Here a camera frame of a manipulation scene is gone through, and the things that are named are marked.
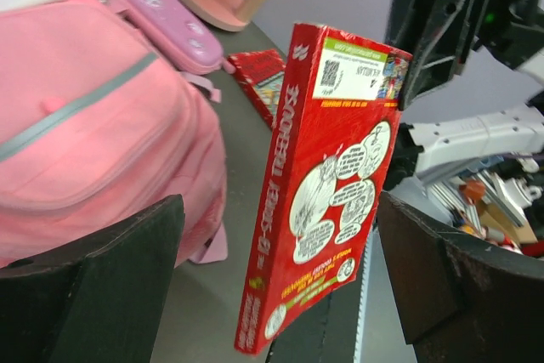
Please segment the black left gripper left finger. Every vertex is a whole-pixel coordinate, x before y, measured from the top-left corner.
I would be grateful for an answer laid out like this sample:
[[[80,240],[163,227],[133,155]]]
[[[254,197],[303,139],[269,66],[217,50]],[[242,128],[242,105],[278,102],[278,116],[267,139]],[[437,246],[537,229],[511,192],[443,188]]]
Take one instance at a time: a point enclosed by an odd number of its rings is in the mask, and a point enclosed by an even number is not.
[[[3,362],[148,362],[184,227],[180,195],[1,270]]]

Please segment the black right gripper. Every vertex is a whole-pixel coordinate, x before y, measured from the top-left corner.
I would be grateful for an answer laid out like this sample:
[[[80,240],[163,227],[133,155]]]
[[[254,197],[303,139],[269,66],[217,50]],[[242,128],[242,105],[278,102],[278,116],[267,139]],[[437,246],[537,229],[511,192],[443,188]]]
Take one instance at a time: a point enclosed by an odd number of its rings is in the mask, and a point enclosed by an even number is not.
[[[419,95],[448,82],[433,78],[441,65],[452,67],[467,39],[473,0],[391,0],[385,43],[412,55],[399,96],[404,111]]]

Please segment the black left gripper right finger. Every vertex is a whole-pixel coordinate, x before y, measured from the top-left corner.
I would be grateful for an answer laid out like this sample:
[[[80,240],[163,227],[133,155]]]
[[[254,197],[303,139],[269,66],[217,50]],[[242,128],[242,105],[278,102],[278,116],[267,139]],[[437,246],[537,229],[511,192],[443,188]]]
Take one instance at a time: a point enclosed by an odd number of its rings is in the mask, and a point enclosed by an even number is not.
[[[541,362],[543,262],[387,192],[377,223],[405,340],[420,362]]]

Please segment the pink student backpack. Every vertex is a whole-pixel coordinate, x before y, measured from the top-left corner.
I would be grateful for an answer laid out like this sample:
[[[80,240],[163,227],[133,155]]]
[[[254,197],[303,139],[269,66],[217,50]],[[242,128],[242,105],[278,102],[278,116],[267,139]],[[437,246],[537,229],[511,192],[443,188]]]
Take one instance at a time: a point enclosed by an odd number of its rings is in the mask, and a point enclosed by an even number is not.
[[[1,263],[169,195],[177,260],[227,257],[224,141],[206,97],[100,0],[1,0]]]

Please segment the red thick paperback book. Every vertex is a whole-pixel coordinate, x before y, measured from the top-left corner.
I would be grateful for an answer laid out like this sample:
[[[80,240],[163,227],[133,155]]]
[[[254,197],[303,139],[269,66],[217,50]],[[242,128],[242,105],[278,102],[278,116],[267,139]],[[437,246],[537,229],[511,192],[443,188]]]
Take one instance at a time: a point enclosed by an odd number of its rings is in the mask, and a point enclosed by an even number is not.
[[[235,349],[259,354],[353,281],[400,125],[407,52],[297,23],[271,135]]]

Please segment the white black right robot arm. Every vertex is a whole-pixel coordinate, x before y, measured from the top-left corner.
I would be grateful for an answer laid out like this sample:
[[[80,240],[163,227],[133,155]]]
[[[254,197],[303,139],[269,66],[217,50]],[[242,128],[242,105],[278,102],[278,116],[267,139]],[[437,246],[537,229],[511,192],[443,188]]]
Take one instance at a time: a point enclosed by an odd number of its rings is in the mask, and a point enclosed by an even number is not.
[[[386,42],[410,53],[400,109],[459,76],[481,48],[507,68],[543,78],[541,0],[392,0]],[[402,124],[384,182],[429,173],[446,179],[458,164],[543,150],[543,97],[505,111],[448,122]]]

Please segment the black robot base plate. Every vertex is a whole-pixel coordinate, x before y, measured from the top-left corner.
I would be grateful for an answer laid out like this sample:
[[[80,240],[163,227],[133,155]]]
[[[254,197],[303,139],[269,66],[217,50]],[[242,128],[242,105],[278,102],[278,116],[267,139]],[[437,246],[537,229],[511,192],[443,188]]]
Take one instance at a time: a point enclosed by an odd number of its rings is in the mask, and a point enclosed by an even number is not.
[[[269,363],[348,363],[355,357],[360,303],[357,282],[303,312],[269,348]]]

